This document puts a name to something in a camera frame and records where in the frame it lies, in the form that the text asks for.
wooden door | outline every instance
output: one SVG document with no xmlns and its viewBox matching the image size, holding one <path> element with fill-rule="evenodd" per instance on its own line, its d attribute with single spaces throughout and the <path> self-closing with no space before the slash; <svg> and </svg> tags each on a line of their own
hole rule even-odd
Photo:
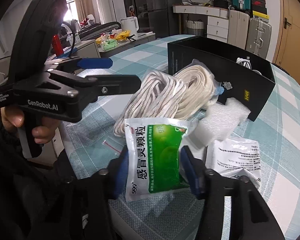
<svg viewBox="0 0 300 240">
<path fill-rule="evenodd" d="M 281 23 L 274 63 L 300 84 L 300 3 L 281 0 Z"/>
</svg>

silver suitcase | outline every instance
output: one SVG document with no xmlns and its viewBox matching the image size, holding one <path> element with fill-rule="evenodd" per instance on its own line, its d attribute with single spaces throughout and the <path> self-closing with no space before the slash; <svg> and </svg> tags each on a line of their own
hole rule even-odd
<svg viewBox="0 0 300 240">
<path fill-rule="evenodd" d="M 228 44 L 241 49 L 246 48 L 250 16 L 246 13 L 230 10 Z"/>
<path fill-rule="evenodd" d="M 272 27 L 269 23 L 251 18 L 246 50 L 265 59 L 268 54 L 271 30 Z"/>
</svg>

white drawer cabinet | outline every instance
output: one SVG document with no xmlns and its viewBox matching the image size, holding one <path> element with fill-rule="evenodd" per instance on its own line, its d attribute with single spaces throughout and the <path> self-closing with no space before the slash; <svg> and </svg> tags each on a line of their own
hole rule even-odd
<svg viewBox="0 0 300 240">
<path fill-rule="evenodd" d="M 222 18 L 228 18 L 228 10 L 222 10 L 222 9 L 220 9 L 220 17 L 222 17 Z"/>
<path fill-rule="evenodd" d="M 219 8 L 213 8 L 208 6 L 196 6 L 196 13 L 220 17 Z"/>
<path fill-rule="evenodd" d="M 175 13 L 196 13 L 196 6 L 174 6 Z"/>
<path fill-rule="evenodd" d="M 208 25 L 228 29 L 229 28 L 229 20 L 208 16 Z"/>
<path fill-rule="evenodd" d="M 226 38 L 218 37 L 218 36 L 215 36 L 215 35 L 207 34 L 207 38 L 227 43 L 227 39 Z"/>
<path fill-rule="evenodd" d="M 228 38 L 228 29 L 208 25 L 207 34 L 211 34 L 211 35 L 215 35 L 215 36 L 227 39 Z"/>
</svg>

red bottle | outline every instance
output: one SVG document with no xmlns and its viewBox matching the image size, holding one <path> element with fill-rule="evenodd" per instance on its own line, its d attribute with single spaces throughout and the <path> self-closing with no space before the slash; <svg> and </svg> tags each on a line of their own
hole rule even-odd
<svg viewBox="0 0 300 240">
<path fill-rule="evenodd" d="M 56 56 L 60 56 L 63 54 L 63 48 L 62 48 L 58 34 L 53 35 L 52 47 L 55 51 Z"/>
</svg>

finger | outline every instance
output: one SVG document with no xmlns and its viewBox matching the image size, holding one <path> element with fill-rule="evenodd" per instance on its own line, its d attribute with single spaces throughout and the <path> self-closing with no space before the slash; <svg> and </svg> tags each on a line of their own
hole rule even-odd
<svg viewBox="0 0 300 240">
<path fill-rule="evenodd" d="M 55 136 L 55 133 L 53 132 L 53 134 L 51 134 L 50 136 L 48 136 L 46 138 L 42 138 L 42 139 L 41 138 L 35 138 L 34 141 L 37 144 L 45 144 L 45 143 L 50 142 L 53 139 L 54 136 Z"/>
<path fill-rule="evenodd" d="M 42 117 L 42 126 L 46 126 L 48 128 L 51 128 L 52 130 L 57 129 L 57 127 L 60 125 L 60 121 L 56 119 L 52 119 L 50 117 Z"/>
<path fill-rule="evenodd" d="M 38 126 L 32 129 L 32 135 L 37 139 L 45 139 L 47 137 L 50 137 L 54 133 L 55 130 L 52 130 L 46 126 Z"/>
<path fill-rule="evenodd" d="M 17 106 L 6 106 L 1 108 L 1 118 L 5 129 L 11 132 L 23 125 L 25 116 Z"/>
</svg>

